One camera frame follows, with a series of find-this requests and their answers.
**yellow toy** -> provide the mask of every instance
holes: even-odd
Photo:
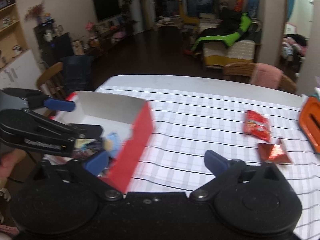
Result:
[[[179,15],[183,19],[183,23],[199,25],[199,18],[189,17],[188,15],[186,15],[183,10],[182,0],[177,0],[177,1],[179,1]]]

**blue gripper pad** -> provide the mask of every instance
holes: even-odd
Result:
[[[104,170],[108,166],[109,156],[107,151],[102,150],[101,152],[97,152],[94,155],[90,156],[85,160],[83,167],[92,173],[94,176],[98,176],[100,172]]]
[[[44,106],[53,111],[72,112],[76,108],[76,103],[73,101],[48,98],[44,101]]]
[[[212,150],[207,150],[204,154],[204,165],[217,177],[230,167],[230,161]]]

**television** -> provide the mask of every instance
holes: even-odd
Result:
[[[98,21],[120,14],[118,0],[93,0]]]

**red and white box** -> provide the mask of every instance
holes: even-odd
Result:
[[[53,120],[68,124],[95,124],[103,128],[102,136],[116,132],[122,148],[108,169],[106,177],[100,178],[122,193],[134,173],[141,155],[153,132],[151,109],[148,101],[129,96],[78,91],[68,98],[76,103],[73,112],[58,112]],[[46,156],[54,164],[70,160],[58,156]]]

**cable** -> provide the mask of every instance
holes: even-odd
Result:
[[[24,183],[24,182],[21,181],[21,180],[16,180],[16,179],[13,179],[13,178],[10,178],[10,177],[8,177],[8,180],[11,180],[11,181],[13,181],[13,182],[15,182],[15,183],[19,183],[19,184],[23,184],[23,183]]]
[[[34,162],[34,164],[37,164],[37,163],[38,163],[38,162],[36,161],[36,159],[31,155],[30,152],[28,152],[28,151],[25,151],[25,152],[29,155],[30,159]]]

